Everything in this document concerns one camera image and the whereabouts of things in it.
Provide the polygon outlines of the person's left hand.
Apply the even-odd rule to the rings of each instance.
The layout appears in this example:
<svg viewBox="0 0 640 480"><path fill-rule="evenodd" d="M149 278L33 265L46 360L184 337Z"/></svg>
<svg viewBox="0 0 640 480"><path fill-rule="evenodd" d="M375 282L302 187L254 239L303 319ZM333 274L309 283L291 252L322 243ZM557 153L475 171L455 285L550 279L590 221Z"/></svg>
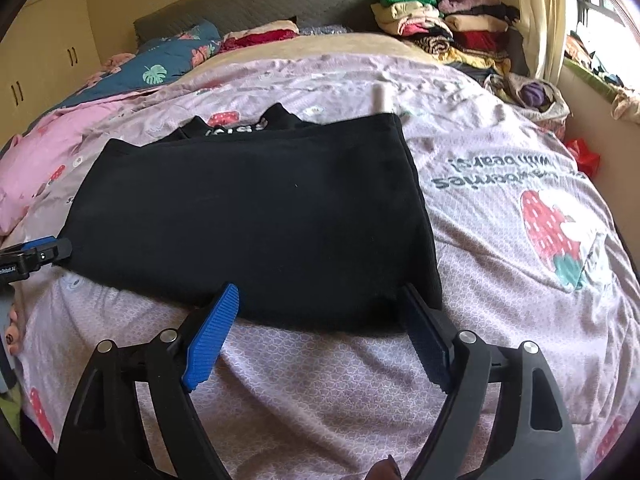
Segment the person's left hand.
<svg viewBox="0 0 640 480"><path fill-rule="evenodd" d="M4 340L6 341L6 348L8 348L9 354L16 356L17 353L21 351L23 333L20 323L18 322L20 318L18 317L14 304L12 304L9 310L9 320L10 324L4 332Z"/></svg>

